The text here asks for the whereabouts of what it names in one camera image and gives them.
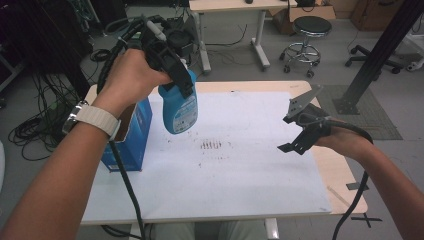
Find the smartwatch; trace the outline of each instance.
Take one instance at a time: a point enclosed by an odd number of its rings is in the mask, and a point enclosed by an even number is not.
[[[62,132],[68,134],[78,122],[85,122],[103,130],[109,136],[110,141],[115,139],[121,125],[121,120],[116,119],[111,113],[90,106],[85,100],[79,102],[71,111],[63,125]]]

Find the white watch strap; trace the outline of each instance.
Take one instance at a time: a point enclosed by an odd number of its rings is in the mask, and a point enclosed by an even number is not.
[[[118,132],[121,121],[116,119],[109,112],[89,106],[83,105],[81,110],[78,112],[76,116],[76,120],[91,124],[105,131],[107,135],[110,136],[110,139],[113,140],[115,138],[116,133]]]

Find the bottle label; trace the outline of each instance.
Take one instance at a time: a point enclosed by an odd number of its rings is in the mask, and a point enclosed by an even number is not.
[[[173,121],[175,133],[184,132],[189,129],[197,120],[197,100],[191,95],[186,99],[181,108],[177,111]]]

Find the wrist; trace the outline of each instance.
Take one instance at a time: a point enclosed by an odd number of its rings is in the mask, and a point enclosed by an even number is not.
[[[353,144],[352,147],[354,148],[354,153],[352,154],[353,156],[351,156],[351,158],[360,164],[363,164],[364,161],[367,161],[369,156],[375,152],[375,146],[363,137],[358,137],[358,140],[355,144]]]
[[[105,94],[101,92],[91,104],[94,107],[101,108],[115,118],[119,118],[122,112],[130,105],[125,103],[122,98],[114,96],[113,94]]]

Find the dark stain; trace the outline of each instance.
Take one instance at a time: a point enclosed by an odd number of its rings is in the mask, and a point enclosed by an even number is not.
[[[200,145],[201,149],[219,149],[222,147],[222,143],[219,140],[203,140],[203,143]]]

